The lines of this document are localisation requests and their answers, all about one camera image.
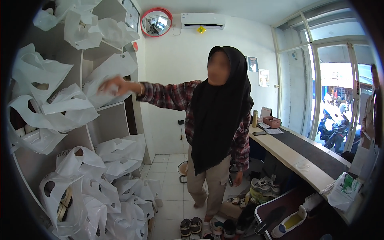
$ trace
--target red plaid flannel shirt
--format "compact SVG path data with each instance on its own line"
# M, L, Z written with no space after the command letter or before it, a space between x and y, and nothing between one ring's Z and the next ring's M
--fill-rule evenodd
M194 116L191 110L191 100L195 87L200 80L180 84L161 85L159 83L142 83L144 92L137 97L138 101L148 102L159 108L168 108L178 111L186 111L185 134L191 145L194 132ZM249 125L250 112L243 118L233 137L230 152L236 161L236 167L240 171L248 169L249 165Z

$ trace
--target yellow air freshener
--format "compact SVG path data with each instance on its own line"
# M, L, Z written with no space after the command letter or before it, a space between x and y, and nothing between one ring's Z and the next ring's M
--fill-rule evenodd
M203 34L203 33L206 31L206 29L203 28L202 26L200 26L200 27L197 29L197 31L198 31L199 33Z

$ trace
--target woman's left hand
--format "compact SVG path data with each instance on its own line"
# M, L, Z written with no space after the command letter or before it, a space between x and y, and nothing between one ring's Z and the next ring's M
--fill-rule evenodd
M235 187L239 186L241 184L242 180L243 180L243 172L238 171L236 178L235 178L235 181L233 182Z

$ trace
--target smartphone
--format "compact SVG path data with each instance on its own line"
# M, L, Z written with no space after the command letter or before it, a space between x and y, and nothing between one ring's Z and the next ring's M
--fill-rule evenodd
M266 132L253 132L252 135L254 136L260 136L260 135L266 135L267 133Z

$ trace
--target wall-mounted air conditioner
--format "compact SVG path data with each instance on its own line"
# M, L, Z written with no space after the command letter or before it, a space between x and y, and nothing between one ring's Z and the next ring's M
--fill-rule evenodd
M204 28L224 29L225 16L215 13L182 13L181 28Z

